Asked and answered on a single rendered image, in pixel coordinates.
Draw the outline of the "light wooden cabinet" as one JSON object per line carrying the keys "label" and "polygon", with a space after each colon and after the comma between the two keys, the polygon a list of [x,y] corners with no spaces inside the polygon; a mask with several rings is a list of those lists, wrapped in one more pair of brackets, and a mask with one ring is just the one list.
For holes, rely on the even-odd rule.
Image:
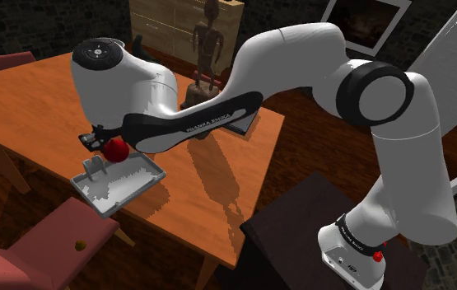
{"label": "light wooden cabinet", "polygon": [[[208,20],[203,8],[206,0],[129,0],[132,33],[143,35],[143,43],[155,50],[196,64],[192,50],[195,25]],[[213,27],[224,36],[221,55],[212,65],[216,75],[231,66],[240,20],[245,5],[236,0],[219,0],[219,16]]]}

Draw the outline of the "brown wooden figure statue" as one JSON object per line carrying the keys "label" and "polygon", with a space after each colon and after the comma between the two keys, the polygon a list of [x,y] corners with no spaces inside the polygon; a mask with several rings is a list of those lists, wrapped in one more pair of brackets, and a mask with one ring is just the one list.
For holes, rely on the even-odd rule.
{"label": "brown wooden figure statue", "polygon": [[216,46],[217,44],[220,45],[215,63],[219,60],[224,45],[223,34],[213,27],[213,22],[218,18],[219,11],[218,0],[206,0],[203,14],[208,19],[208,23],[205,24],[200,21],[194,27],[193,51],[198,52],[198,67],[195,82],[189,84],[185,101],[180,105],[182,110],[208,101],[219,94],[219,88],[215,85],[215,73],[212,69],[212,59]]}

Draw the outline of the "red chair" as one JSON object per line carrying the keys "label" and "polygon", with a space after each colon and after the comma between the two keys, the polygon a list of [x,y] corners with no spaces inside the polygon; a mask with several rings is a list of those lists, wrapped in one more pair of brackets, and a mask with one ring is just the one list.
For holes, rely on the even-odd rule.
{"label": "red chair", "polygon": [[0,71],[34,61],[35,57],[30,51],[0,55]]}
{"label": "red chair", "polygon": [[[0,249],[0,290],[69,290],[68,284],[112,237],[134,241],[111,218],[70,198],[8,249]],[[86,249],[75,250],[76,241]]]}

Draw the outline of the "dark flat book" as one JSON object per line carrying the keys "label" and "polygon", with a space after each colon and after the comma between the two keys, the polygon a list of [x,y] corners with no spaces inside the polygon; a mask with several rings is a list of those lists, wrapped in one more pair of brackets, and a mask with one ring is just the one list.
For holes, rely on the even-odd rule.
{"label": "dark flat book", "polygon": [[252,115],[244,117],[243,119],[239,119],[239,120],[229,123],[229,124],[224,124],[223,127],[225,129],[229,129],[230,131],[232,131],[234,133],[238,133],[239,135],[245,136],[247,134],[247,132],[249,131],[249,127],[253,123],[256,115],[257,115],[257,112],[254,112]]}

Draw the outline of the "orange wooden table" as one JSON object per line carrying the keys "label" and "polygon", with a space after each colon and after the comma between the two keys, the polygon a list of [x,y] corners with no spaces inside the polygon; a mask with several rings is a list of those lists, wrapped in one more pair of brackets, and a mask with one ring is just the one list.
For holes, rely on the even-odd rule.
{"label": "orange wooden table", "polygon": [[[9,152],[65,181],[83,172],[90,153],[78,135],[90,130],[62,54],[0,71],[0,171],[21,191],[28,184]],[[254,212],[283,116],[261,109],[246,135],[227,129],[191,139],[153,159],[165,178],[124,212],[203,255],[195,290],[218,265],[234,268]]]}

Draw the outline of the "red ball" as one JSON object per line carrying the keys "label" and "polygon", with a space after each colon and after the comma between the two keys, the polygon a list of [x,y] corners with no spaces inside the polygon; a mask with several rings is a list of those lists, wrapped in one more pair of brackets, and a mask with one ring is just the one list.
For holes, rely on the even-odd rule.
{"label": "red ball", "polygon": [[124,161],[129,155],[128,144],[121,139],[110,139],[103,147],[103,155],[110,162]]}

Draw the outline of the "dark robot stand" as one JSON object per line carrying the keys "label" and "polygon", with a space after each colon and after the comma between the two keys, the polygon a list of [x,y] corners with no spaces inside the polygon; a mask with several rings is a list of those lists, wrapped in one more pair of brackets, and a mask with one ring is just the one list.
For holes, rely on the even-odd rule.
{"label": "dark robot stand", "polygon": [[398,231],[383,209],[388,197],[376,184],[358,205],[314,173],[244,222],[245,243],[233,270],[221,266],[222,290],[355,290],[322,260],[318,232],[326,247],[344,242],[335,221],[346,217],[349,231],[363,244],[386,244],[381,290],[422,290],[427,264],[394,239]]}

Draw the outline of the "dark green figure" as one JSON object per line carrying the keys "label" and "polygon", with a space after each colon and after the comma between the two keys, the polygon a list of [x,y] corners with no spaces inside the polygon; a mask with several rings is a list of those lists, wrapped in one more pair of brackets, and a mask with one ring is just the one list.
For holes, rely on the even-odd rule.
{"label": "dark green figure", "polygon": [[133,39],[132,46],[132,55],[136,58],[142,59],[151,63],[161,63],[159,59],[151,56],[143,47],[142,47],[142,35],[137,34]]}

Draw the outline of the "white framed wall picture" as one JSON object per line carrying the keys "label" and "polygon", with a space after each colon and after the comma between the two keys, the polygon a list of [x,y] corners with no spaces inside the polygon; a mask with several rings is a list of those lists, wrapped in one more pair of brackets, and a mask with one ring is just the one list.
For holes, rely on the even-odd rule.
{"label": "white framed wall picture", "polygon": [[330,0],[321,18],[343,32],[348,49],[376,56],[411,0]]}

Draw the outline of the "grey tray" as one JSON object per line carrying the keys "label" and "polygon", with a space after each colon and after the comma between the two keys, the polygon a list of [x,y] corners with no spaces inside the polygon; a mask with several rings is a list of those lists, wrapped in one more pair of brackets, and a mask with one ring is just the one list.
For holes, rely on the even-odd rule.
{"label": "grey tray", "polygon": [[94,155],[82,162],[85,172],[70,183],[101,218],[109,218],[166,177],[144,153],[131,152],[121,162]]}

